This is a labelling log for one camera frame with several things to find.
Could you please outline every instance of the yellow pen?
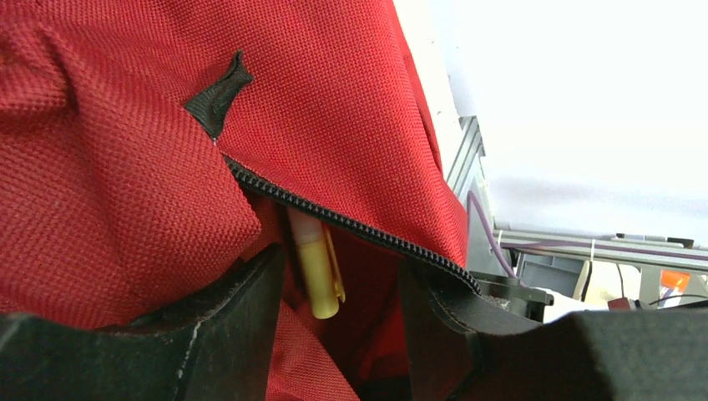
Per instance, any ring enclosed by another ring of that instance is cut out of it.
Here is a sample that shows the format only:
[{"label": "yellow pen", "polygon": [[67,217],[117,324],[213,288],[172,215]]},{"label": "yellow pen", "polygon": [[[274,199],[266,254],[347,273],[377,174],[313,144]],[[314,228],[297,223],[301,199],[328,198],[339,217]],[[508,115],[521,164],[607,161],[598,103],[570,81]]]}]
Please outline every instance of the yellow pen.
[{"label": "yellow pen", "polygon": [[291,208],[287,212],[312,314],[328,319],[345,299],[329,231],[314,217]]}]

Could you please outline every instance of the zipper teeth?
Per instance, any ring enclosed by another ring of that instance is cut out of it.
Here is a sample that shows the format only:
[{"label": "zipper teeth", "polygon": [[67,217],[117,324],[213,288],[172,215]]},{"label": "zipper teeth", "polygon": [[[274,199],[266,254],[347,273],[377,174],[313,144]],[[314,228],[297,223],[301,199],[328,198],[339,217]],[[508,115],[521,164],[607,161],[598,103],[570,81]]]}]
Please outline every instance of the zipper teeth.
[{"label": "zipper teeth", "polygon": [[463,281],[477,295],[482,294],[482,290],[479,288],[477,280],[475,280],[469,272],[462,269],[457,263],[447,259],[446,257],[441,256],[427,248],[416,245],[410,241],[403,240],[397,236],[393,236],[374,227],[367,226],[359,221],[345,217],[334,211],[330,211],[298,195],[294,195],[247,170],[245,167],[239,165],[228,156],[225,156],[225,160],[231,170],[231,174],[241,185],[260,193],[261,195],[278,200],[286,206],[294,207],[307,214],[316,216],[319,220],[322,220],[331,226],[340,227],[367,241],[374,242],[379,246],[384,246],[386,248],[393,249],[394,251],[398,251],[403,255],[425,261],[428,264],[437,267],[439,270],[446,272],[447,274],[451,274],[457,279]]}]

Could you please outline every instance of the bag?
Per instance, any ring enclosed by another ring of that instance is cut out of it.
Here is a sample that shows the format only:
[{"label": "bag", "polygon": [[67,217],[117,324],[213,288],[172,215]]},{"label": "bag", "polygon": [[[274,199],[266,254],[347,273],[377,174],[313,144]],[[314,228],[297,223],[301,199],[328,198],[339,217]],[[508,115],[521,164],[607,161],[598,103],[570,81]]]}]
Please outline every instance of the bag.
[{"label": "bag", "polygon": [[[391,0],[0,10],[2,312],[124,326],[276,242],[266,399],[354,400],[407,373],[403,257],[478,293]],[[220,89],[239,63],[252,82]],[[199,109],[200,94],[232,103]],[[285,207],[331,228],[346,287],[332,319],[311,315]]]}]

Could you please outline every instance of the highlighter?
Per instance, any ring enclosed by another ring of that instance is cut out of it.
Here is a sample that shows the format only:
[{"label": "highlighter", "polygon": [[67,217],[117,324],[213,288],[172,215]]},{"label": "highlighter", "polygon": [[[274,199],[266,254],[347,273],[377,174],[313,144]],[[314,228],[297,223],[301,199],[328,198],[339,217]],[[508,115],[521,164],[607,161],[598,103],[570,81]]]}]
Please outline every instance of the highlighter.
[{"label": "highlighter", "polygon": [[312,315],[318,319],[333,317],[345,294],[330,233],[314,217],[291,208],[287,213]]}]

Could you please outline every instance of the white wall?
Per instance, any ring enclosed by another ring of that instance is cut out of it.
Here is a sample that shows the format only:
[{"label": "white wall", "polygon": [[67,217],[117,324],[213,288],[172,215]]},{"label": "white wall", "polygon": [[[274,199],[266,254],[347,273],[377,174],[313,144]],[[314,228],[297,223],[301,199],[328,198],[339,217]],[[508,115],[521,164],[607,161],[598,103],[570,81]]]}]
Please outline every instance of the white wall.
[{"label": "white wall", "polygon": [[498,223],[708,244],[708,2],[429,4]]}]

